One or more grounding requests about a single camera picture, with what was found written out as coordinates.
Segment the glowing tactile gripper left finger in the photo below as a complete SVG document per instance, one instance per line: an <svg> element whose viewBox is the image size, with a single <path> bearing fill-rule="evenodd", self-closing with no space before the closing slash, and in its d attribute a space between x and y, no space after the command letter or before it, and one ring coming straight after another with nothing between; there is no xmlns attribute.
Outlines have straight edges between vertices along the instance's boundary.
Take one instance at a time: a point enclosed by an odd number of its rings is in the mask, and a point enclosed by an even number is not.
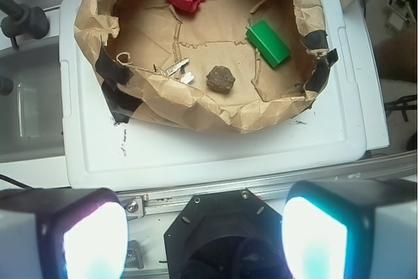
<svg viewBox="0 0 418 279"><path fill-rule="evenodd" d="M127 244L110 189L1 191L2 278L121 278Z"/></svg>

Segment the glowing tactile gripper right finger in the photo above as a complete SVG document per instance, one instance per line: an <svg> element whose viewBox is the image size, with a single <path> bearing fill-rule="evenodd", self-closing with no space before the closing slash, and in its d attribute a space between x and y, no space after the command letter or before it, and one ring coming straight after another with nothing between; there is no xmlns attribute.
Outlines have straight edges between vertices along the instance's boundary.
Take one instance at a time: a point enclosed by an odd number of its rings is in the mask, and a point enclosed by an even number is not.
<svg viewBox="0 0 418 279"><path fill-rule="evenodd" d="M417 183L297 182L281 237L294 278L416 278Z"/></svg>

